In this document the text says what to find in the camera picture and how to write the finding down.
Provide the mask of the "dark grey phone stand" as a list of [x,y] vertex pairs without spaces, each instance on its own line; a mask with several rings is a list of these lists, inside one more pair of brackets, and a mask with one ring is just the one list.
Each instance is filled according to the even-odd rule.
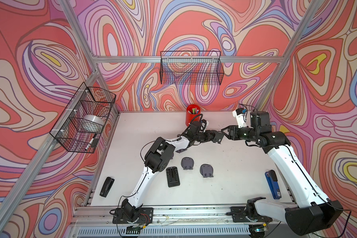
[[221,144],[224,134],[220,131],[211,131],[211,141],[213,143]]

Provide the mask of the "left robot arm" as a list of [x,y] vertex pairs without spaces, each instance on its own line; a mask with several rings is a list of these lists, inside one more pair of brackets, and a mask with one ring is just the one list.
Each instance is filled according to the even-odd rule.
[[195,116],[187,128],[176,138],[158,137],[144,156],[142,175],[130,195],[119,200],[117,215],[122,213],[129,223],[136,222],[141,216],[141,207],[148,188],[155,176],[164,171],[173,159],[174,153],[181,153],[198,143],[221,143],[224,135],[220,131],[207,130],[207,121],[203,114]]

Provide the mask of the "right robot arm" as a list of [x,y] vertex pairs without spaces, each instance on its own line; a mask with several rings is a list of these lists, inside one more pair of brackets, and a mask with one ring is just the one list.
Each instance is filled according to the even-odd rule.
[[233,111],[236,126],[222,129],[229,140],[243,140],[247,146],[257,146],[271,158],[287,184],[295,205],[271,202],[265,197],[247,201],[244,214],[248,219],[269,217],[286,223],[298,236],[331,228],[345,211],[338,200],[331,200],[316,184],[296,156],[290,140],[281,131],[273,131],[268,112],[254,110],[250,113],[250,125],[246,122],[247,111]]

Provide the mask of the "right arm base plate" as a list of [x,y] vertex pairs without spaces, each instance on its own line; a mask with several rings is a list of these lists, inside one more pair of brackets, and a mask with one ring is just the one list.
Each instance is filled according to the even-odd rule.
[[231,216],[234,223],[270,223],[272,218],[267,216],[261,216],[255,213],[250,213],[246,206],[232,206],[230,211],[226,213],[227,216]]

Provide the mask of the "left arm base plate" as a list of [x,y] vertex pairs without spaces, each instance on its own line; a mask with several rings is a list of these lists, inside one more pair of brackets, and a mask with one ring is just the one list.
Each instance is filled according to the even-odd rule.
[[113,215],[113,224],[150,224],[153,221],[154,209],[152,207],[141,207],[126,211],[116,208],[110,211]]

